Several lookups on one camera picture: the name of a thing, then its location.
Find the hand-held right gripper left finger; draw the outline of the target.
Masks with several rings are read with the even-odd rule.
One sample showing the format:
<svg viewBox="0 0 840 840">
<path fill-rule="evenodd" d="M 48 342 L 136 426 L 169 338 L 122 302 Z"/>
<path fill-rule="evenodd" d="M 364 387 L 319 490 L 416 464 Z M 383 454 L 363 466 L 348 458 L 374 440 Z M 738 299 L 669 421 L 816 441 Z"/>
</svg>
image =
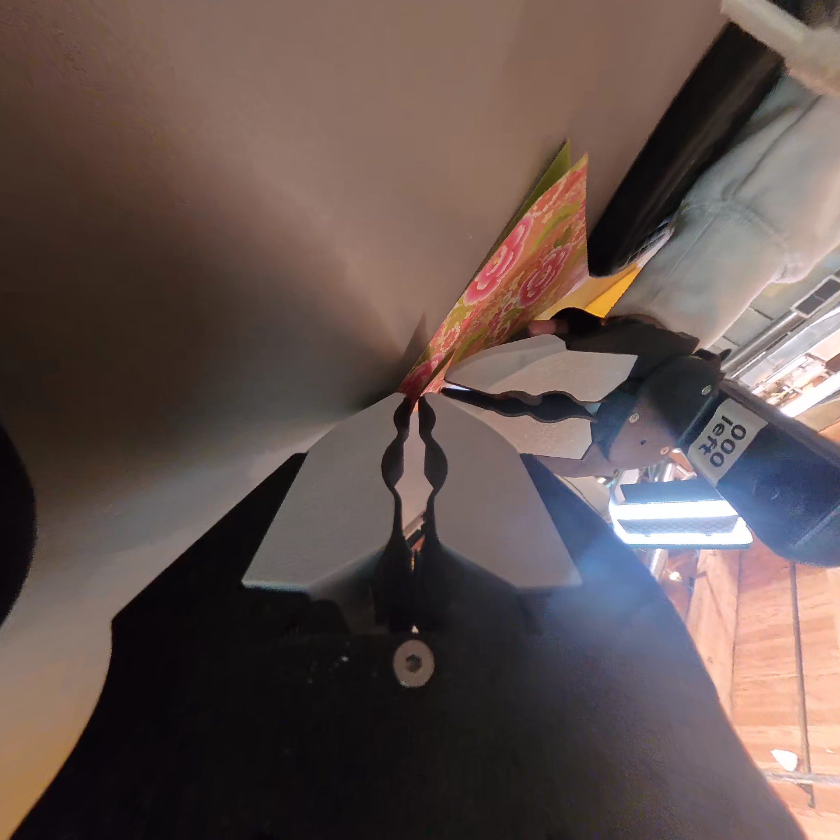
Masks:
<svg viewBox="0 0 840 840">
<path fill-rule="evenodd" d="M 339 423 L 307 452 L 244 586 L 306 595 L 352 595 L 392 536 L 403 532 L 412 402 L 394 393 Z"/>
</svg>

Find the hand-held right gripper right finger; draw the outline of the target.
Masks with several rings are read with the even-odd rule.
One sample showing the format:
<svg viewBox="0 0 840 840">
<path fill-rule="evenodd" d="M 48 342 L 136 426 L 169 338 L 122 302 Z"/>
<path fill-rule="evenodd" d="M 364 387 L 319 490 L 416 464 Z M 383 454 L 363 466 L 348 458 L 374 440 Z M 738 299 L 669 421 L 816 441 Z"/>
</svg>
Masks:
<svg viewBox="0 0 840 840">
<path fill-rule="evenodd" d="M 428 510 L 442 546 L 521 592 L 581 585 L 519 452 L 446 396 L 417 406 Z"/>
</svg>

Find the yellow box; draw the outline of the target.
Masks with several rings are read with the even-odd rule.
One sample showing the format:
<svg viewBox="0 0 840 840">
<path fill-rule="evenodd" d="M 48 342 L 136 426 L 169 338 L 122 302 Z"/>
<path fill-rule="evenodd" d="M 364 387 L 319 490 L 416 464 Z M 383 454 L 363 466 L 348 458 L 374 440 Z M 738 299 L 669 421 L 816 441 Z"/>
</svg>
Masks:
<svg viewBox="0 0 840 840">
<path fill-rule="evenodd" d="M 614 278 L 615 282 L 603 291 L 601 295 L 587 304 L 584 310 L 597 318 L 603 319 L 615 307 L 622 295 L 633 285 L 640 272 L 639 267 L 634 267 Z"/>
</svg>

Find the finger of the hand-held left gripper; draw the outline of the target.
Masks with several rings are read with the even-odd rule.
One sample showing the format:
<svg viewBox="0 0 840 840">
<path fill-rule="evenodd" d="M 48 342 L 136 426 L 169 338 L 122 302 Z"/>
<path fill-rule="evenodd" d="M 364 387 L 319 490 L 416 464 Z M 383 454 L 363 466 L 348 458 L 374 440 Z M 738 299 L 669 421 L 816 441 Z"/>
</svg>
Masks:
<svg viewBox="0 0 840 840">
<path fill-rule="evenodd" d="M 554 335 L 505 343 L 451 364 L 448 385 L 489 396 L 564 394 L 598 403 L 631 374 L 637 356 L 569 350 Z"/>
<path fill-rule="evenodd" d="M 494 400 L 466 389 L 445 389 L 444 395 L 489 426 L 520 454 L 582 459 L 592 444 L 594 417 L 585 408 L 577 416 L 540 419 L 519 400 Z"/>
</svg>

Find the floral origami paper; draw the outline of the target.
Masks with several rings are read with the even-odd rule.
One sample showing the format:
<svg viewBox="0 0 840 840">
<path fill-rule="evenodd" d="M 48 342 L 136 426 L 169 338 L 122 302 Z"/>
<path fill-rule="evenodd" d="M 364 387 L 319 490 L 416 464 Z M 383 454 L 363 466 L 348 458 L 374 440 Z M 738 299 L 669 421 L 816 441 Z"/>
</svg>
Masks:
<svg viewBox="0 0 840 840">
<path fill-rule="evenodd" d="M 495 348 L 587 278 L 587 156 L 563 143 L 505 235 L 398 387 L 417 399 L 438 392 L 450 367 Z"/>
</svg>

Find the bright light fixture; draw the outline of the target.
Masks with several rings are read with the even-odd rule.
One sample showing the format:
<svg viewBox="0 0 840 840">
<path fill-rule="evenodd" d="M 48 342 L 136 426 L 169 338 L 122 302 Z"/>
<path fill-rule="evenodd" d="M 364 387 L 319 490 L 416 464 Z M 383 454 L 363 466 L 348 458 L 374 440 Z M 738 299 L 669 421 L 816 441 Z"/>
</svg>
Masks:
<svg viewBox="0 0 840 840">
<path fill-rule="evenodd" d="M 608 508 L 616 535 L 636 549 L 732 550 L 753 535 L 726 500 L 659 501 Z"/>
</svg>

